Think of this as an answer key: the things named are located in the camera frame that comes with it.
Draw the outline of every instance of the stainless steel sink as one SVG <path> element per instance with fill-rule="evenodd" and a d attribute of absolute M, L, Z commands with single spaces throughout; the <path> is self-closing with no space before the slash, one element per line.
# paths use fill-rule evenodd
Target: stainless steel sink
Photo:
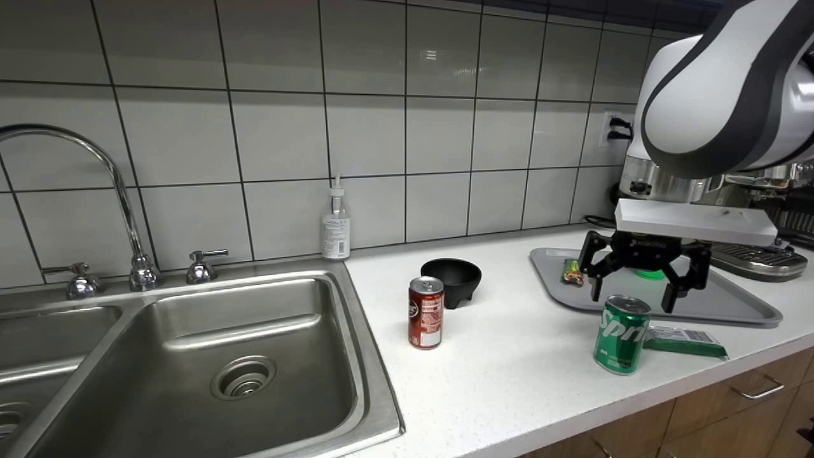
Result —
<path fill-rule="evenodd" d="M 343 264 L 110 300 L 122 323 L 12 456 L 347 456 L 401 434 Z"/>
<path fill-rule="evenodd" d="M 111 305 L 66 305 L 0 317 L 0 456 L 68 381 L 119 319 Z"/>

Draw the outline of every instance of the soap dispenser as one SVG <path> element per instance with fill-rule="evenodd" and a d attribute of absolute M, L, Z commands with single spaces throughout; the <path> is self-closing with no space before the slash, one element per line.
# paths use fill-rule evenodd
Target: soap dispenser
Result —
<path fill-rule="evenodd" d="M 351 217 L 347 208 L 347 192 L 342 189 L 342 175 L 331 184 L 331 208 L 324 217 L 324 258 L 348 259 L 351 258 Z"/>

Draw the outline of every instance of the cabinet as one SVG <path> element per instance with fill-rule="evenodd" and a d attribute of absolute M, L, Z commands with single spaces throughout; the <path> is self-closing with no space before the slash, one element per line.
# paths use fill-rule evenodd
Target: cabinet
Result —
<path fill-rule="evenodd" d="M 766 365 L 647 413 L 574 436 L 531 458 L 807 458 L 812 351 Z"/>

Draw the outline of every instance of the metal tray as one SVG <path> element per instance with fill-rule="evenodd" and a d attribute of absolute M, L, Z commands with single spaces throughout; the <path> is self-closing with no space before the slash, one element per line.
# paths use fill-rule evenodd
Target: metal tray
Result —
<path fill-rule="evenodd" d="M 602 304 L 610 295 L 628 295 L 649 304 L 652 317 L 665 320 L 703 320 L 703 323 L 761 325 L 761 329 L 773 329 L 784 320 L 784 313 L 758 300 L 755 295 L 741 290 L 737 286 L 728 283 L 717 273 L 709 273 L 704 290 L 690 290 L 688 297 L 679 297 L 675 313 L 661 310 L 661 295 L 665 295 L 666 281 L 643 281 L 630 269 L 618 269 L 610 277 L 606 277 L 600 300 L 593 300 L 588 283 L 583 289 L 574 289 L 560 281 L 563 263 L 567 258 L 574 259 L 579 258 L 579 253 L 543 247 L 529 255 L 544 290 L 551 295 L 555 304 L 571 310 L 600 313 Z"/>

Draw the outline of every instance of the white countertop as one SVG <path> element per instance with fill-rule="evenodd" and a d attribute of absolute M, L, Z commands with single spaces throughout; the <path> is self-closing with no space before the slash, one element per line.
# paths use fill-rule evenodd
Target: white countertop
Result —
<path fill-rule="evenodd" d="M 357 456 L 518 456 L 814 346 L 814 269 L 793 283 L 730 277 L 787 319 L 779 329 L 703 329 L 730 359 L 643 351 L 635 374 L 593 362 L 599 317 L 560 308 L 529 264 L 536 247 L 583 245 L 585 229 L 354 255 L 348 269 L 395 384 L 408 434 Z M 408 286 L 422 263 L 482 268 L 470 305 L 446 313 L 443 343 L 408 343 Z"/>

